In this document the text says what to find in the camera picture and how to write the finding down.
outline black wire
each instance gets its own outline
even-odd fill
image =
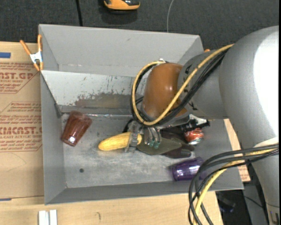
[[[238,163],[238,164],[235,164],[235,165],[230,165],[230,166],[227,166],[227,167],[224,167],[224,168],[220,168],[220,169],[217,169],[215,170],[214,172],[210,173],[204,180],[203,182],[201,183],[201,185],[196,189],[197,192],[195,193],[195,196],[191,199],[191,196],[192,196],[192,189],[193,189],[193,186],[194,186],[194,183],[197,182],[197,180],[199,179],[200,177],[200,173],[198,171],[198,173],[196,174],[195,178],[192,179],[192,182],[191,182],[191,185],[190,185],[190,188],[189,188],[189,202],[190,202],[190,206],[189,206],[189,210],[188,210],[188,218],[189,218],[189,222],[190,224],[192,224],[192,221],[191,221],[191,218],[190,218],[190,210],[192,211],[193,213],[193,216],[194,216],[194,219],[196,220],[196,222],[198,223],[198,225],[202,225],[202,223],[200,222],[200,219],[198,218],[197,214],[196,214],[196,211],[195,211],[195,208],[193,206],[193,202],[194,200],[199,197],[200,195],[200,191],[203,189],[203,186],[209,181],[210,177],[212,175],[214,175],[215,173],[217,173],[218,171],[221,171],[223,169],[229,169],[229,168],[232,168],[232,167],[237,167],[237,166],[241,166],[241,165],[246,165],[246,164],[250,164],[250,163],[253,163],[253,162],[256,162],[256,161],[259,161],[261,159],[264,159],[264,158],[267,158],[269,156],[273,156],[273,155],[276,155],[279,153],[279,149],[276,149],[274,151],[271,151],[271,152],[268,152],[268,153],[265,153],[265,154],[262,154],[262,155],[259,155],[259,156],[255,156],[254,158],[252,159],[248,159],[248,160],[245,160],[244,162],[242,163]],[[236,160],[244,160],[243,159],[243,156],[239,156],[239,157],[235,157]],[[204,206],[202,206],[203,203],[201,204],[201,209],[203,211],[203,214],[205,215],[206,219],[208,220],[209,224],[213,224],[204,208]]]
[[[77,7],[77,13],[78,13],[78,18],[79,18],[79,24],[80,24],[81,27],[83,27],[82,15],[81,15],[81,10],[80,10],[79,0],[75,0],[75,3],[76,3],[76,7]]]
[[[245,150],[229,151],[229,152],[221,153],[221,154],[218,154],[218,155],[215,155],[215,156],[209,158],[208,160],[206,160],[200,166],[196,176],[191,181],[191,184],[190,184],[190,187],[189,187],[189,199],[191,199],[191,195],[192,195],[192,191],[193,191],[193,187],[194,187],[195,183],[198,182],[201,173],[203,171],[207,170],[210,167],[211,162],[213,162],[213,161],[215,161],[215,160],[217,160],[221,157],[224,157],[224,156],[231,156],[231,155],[235,155],[235,154],[239,154],[239,153],[254,152],[254,151],[260,151],[260,150],[266,150],[266,149],[274,149],[274,148],[278,148],[278,147],[279,147],[279,145],[269,145],[269,146],[265,146],[265,147],[257,147],[257,148],[250,148],[250,149],[245,149]],[[231,161],[230,158],[228,158],[228,159],[229,160],[222,159],[222,160],[216,161],[216,164],[214,164],[214,163],[213,164],[218,165],[218,164],[221,164],[221,163],[227,163],[228,161]],[[244,157],[243,156],[234,157],[234,160],[239,160],[239,159],[243,160]]]
[[[258,157],[253,158],[252,161],[255,161],[255,160],[258,159],[259,157],[271,156],[271,155],[273,155],[273,154],[276,153],[276,152],[277,152],[277,150],[272,151],[272,152],[269,152],[269,153],[266,153],[266,154],[263,154],[262,156],[259,155]],[[244,160],[243,158],[244,158],[244,157],[239,156],[239,157],[235,157],[235,160],[239,160],[239,159]],[[201,166],[201,167],[203,168],[203,169],[202,169],[203,171],[206,170],[206,169],[208,169],[208,166],[206,166],[205,168],[204,168],[204,166]],[[200,195],[200,190],[202,189],[202,187],[203,187],[203,186],[205,185],[205,183],[208,181],[208,178],[210,178],[210,176],[211,176],[213,173],[211,173],[209,176],[207,176],[207,177],[204,179],[204,181],[202,182],[201,186],[200,186],[199,188],[197,188],[197,193],[196,193],[195,197],[192,199],[192,202],[194,201],[194,199],[195,199],[197,196]],[[195,183],[197,184],[197,182],[198,182],[198,180],[199,180],[199,177],[200,177],[200,171],[197,172],[196,176],[195,176],[195,177],[192,179],[192,181],[191,181],[191,185],[190,185],[190,188],[189,188],[189,200],[191,199],[191,194],[192,194],[193,186],[194,186]],[[205,213],[205,211],[204,211],[204,207],[203,207],[202,211],[203,211],[204,215],[208,218],[207,213]]]
[[[187,95],[184,97],[184,99],[180,102],[180,104],[173,109],[173,111],[164,117],[162,120],[160,120],[158,123],[156,123],[154,126],[162,125],[167,122],[170,122],[191,100],[191,98],[194,96],[194,94],[198,91],[198,89],[201,87],[201,85],[205,82],[205,80],[212,74],[212,72],[221,64],[222,59],[224,58],[226,51],[220,53],[206,68],[204,68],[202,74],[199,76],[197,81],[194,83],[192,88],[188,91]]]
[[[268,148],[270,148],[270,147],[272,147],[272,148],[275,147],[275,148],[276,148],[276,147],[278,147],[278,146],[277,146],[277,145],[275,145],[275,146],[270,145],[270,146],[267,146],[267,147],[268,147]],[[264,150],[264,148],[260,147],[260,148],[248,149],[248,150],[257,151],[257,150]],[[239,151],[231,151],[231,152],[227,152],[227,153],[224,153],[224,154],[232,154],[232,153],[233,153],[233,154],[237,154],[237,153],[239,153]],[[219,156],[214,156],[214,157],[212,157],[212,158],[213,158],[213,160],[215,160],[215,159],[217,159],[218,157],[219,157]],[[226,159],[222,159],[222,160],[215,161],[215,162],[210,163],[210,164],[208,164],[208,165],[203,165],[203,164],[202,164],[201,170],[202,170],[202,172],[203,172],[203,171],[207,170],[207,169],[210,168],[210,167],[213,167],[213,166],[216,166],[216,165],[219,165],[219,164],[222,164],[222,163],[227,163],[227,162],[236,161],[236,160],[245,160],[245,159],[248,159],[248,158],[258,158],[258,157],[260,157],[260,155],[248,155],[248,156],[241,156],[241,157],[230,157],[230,158],[226,158]],[[198,186],[198,185],[197,185],[197,182],[198,182],[198,180],[199,180],[198,178],[199,178],[199,176],[193,178],[193,180],[192,180],[192,181],[194,181],[196,187]],[[202,205],[201,205],[201,209],[202,209],[203,214],[205,215],[207,221],[209,222],[209,224],[213,224],[212,221],[211,221],[211,219],[209,218],[208,214],[206,213],[206,210],[205,210],[205,207],[204,207],[203,203],[202,203]]]
[[[187,103],[190,101],[190,99],[193,97],[193,95],[195,94],[195,92],[200,88],[200,86],[203,84],[203,82],[209,77],[209,75],[221,64],[221,61],[224,57],[224,55],[226,54],[227,51],[223,51],[220,54],[218,54],[217,56],[215,56],[215,58],[213,58],[211,60],[210,63],[207,64],[207,66],[204,68],[203,72],[200,74],[200,76],[198,77],[197,81],[194,83],[194,85],[192,86],[192,88],[190,89],[190,91],[187,93],[187,95],[185,96],[185,98],[182,100],[182,102],[174,109],[172,109],[170,111],[170,113],[165,116],[163,119],[161,119],[158,123],[154,124],[154,125],[145,125],[143,124],[143,126],[145,127],[156,127],[156,126],[161,126],[164,125],[168,122],[170,122],[186,105]],[[136,83],[136,89],[142,79],[142,77],[152,68],[148,67],[147,69],[145,69],[139,76],[137,83]],[[146,115],[144,115],[139,109],[138,112],[140,114],[140,116],[144,119],[144,121],[151,121]],[[132,111],[133,113],[133,117],[134,119],[138,120],[138,118],[136,117],[134,111]]]

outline yellow corn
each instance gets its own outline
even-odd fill
[[[101,141],[98,145],[100,150],[110,151],[115,149],[125,148],[128,145],[131,132],[121,133]],[[137,144],[141,143],[141,135],[137,135]]]

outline green component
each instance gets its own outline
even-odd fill
[[[152,140],[149,142],[149,147],[153,147],[154,144],[155,144],[155,141],[154,141],[154,139],[152,139]]]
[[[154,148],[155,148],[155,149],[158,149],[159,144],[160,144],[160,142],[155,142],[155,144],[154,144]]]

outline yellow cable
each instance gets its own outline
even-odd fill
[[[183,83],[182,87],[179,89],[179,91],[177,92],[177,94],[175,95],[175,97],[172,99],[172,101],[170,102],[170,104],[167,106],[167,108],[163,111],[163,113],[154,121],[145,121],[139,114],[139,112],[137,111],[136,108],[136,103],[135,103],[135,87],[136,87],[136,83],[138,78],[140,77],[140,74],[142,73],[142,71],[144,71],[144,69],[153,66],[155,64],[162,64],[164,62],[153,62],[153,63],[149,63],[147,64],[145,67],[143,67],[140,72],[137,74],[134,83],[133,83],[133,87],[132,87],[132,105],[133,105],[133,111],[136,115],[136,117],[140,120],[141,123],[143,123],[144,125],[154,125],[156,123],[158,123],[161,119],[163,119],[166,114],[169,112],[169,110],[172,108],[172,106],[174,105],[174,103],[178,100],[179,96],[181,95],[181,93],[183,92],[183,90],[185,89],[185,87],[188,85],[188,83],[190,82],[190,80],[193,78],[193,76],[197,73],[197,71],[204,66],[210,59],[212,59],[213,57],[215,57],[216,55],[218,55],[219,53],[229,49],[230,47],[232,47],[233,44],[227,45],[225,47],[222,47],[218,50],[216,50],[215,52],[213,52],[212,54],[210,54],[208,57],[206,57],[193,71],[191,74],[189,74],[189,76],[187,77],[186,81]]]
[[[264,154],[264,153],[267,153],[267,152],[270,152],[270,151],[273,151],[275,149],[267,149],[267,150],[260,150],[260,151],[256,151],[256,152],[251,152],[251,153],[248,153],[246,155],[258,155],[258,154]],[[233,162],[229,162],[227,164],[225,164],[222,168],[224,167],[228,167],[228,166],[231,166],[231,165],[236,165],[237,163],[243,161],[243,159],[239,159],[237,161],[233,161]],[[197,204],[196,204],[196,208],[195,208],[195,212],[196,214],[199,213],[199,210],[200,210],[200,207],[201,207],[201,204],[203,202],[203,199],[207,193],[207,191],[209,190],[210,186],[213,184],[213,182],[223,173],[227,170],[227,168],[225,169],[222,169],[222,170],[219,170],[218,172],[216,172],[212,177],[211,179],[208,181],[208,183],[204,186],[200,196],[198,197],[198,201],[197,201]],[[193,219],[193,225],[197,225],[197,222],[195,219]]]

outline purple cylinder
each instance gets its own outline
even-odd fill
[[[172,172],[174,179],[176,181],[193,179],[203,162],[201,157],[196,157],[173,166]]]

